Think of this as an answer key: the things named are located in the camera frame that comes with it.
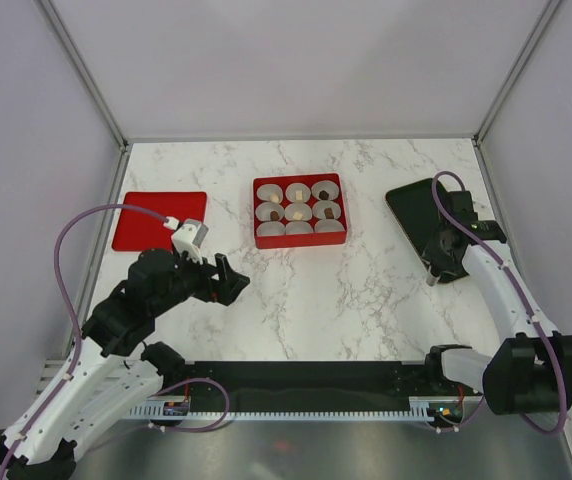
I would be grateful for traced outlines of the red box lid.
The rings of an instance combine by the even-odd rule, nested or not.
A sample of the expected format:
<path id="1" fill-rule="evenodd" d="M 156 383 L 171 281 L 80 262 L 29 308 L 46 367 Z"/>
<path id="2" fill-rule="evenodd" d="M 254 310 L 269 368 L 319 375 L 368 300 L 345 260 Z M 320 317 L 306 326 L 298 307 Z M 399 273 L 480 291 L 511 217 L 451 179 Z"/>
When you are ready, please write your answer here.
<path id="1" fill-rule="evenodd" d="M 125 194 L 124 204 L 143 207 L 163 217 L 179 221 L 205 219 L 207 194 L 203 191 L 136 192 Z M 121 210 L 113 237 L 116 252 L 141 252 L 148 249 L 171 249 L 171 230 L 151 215 Z"/>

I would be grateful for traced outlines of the metal tweezers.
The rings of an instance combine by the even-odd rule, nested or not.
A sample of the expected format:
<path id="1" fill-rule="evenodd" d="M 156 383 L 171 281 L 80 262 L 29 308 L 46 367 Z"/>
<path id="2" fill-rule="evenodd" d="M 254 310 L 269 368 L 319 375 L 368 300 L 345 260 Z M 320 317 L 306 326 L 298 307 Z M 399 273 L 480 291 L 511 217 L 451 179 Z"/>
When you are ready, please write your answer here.
<path id="1" fill-rule="evenodd" d="M 428 286 L 433 287 L 439 281 L 439 276 L 434 274 L 431 270 L 427 271 L 426 283 Z"/>

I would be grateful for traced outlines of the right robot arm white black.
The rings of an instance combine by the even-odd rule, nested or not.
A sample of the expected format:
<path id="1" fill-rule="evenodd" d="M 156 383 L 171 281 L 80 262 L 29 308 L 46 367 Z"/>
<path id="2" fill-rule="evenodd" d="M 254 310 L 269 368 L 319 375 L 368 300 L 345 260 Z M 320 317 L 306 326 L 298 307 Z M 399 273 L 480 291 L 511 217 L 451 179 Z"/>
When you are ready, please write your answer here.
<path id="1" fill-rule="evenodd" d="M 572 406 L 572 335 L 563 335 L 514 268 L 502 230 L 481 222 L 467 190 L 434 192 L 436 232 L 422 253 L 431 282 L 466 274 L 477 285 L 499 334 L 493 355 L 471 347 L 434 347 L 423 382 L 435 394 L 458 383 L 484 394 L 497 415 L 567 413 Z"/>

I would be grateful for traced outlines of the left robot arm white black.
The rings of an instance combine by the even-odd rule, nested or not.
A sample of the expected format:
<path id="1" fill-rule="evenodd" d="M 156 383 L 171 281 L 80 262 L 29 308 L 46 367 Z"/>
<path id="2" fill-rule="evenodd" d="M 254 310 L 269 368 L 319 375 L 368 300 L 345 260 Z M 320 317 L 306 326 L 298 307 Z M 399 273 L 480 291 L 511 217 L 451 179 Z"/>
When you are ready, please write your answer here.
<path id="1" fill-rule="evenodd" d="M 91 443 L 149 396 L 174 394 L 185 380 L 184 358 L 169 345 L 145 345 L 158 317 L 196 299 L 231 305 L 249 285 L 223 254 L 213 263 L 186 252 L 141 253 L 93 310 L 60 370 L 31 407 L 0 430 L 1 479 L 68 479 Z M 103 381 L 134 352 L 131 368 L 102 394 Z"/>

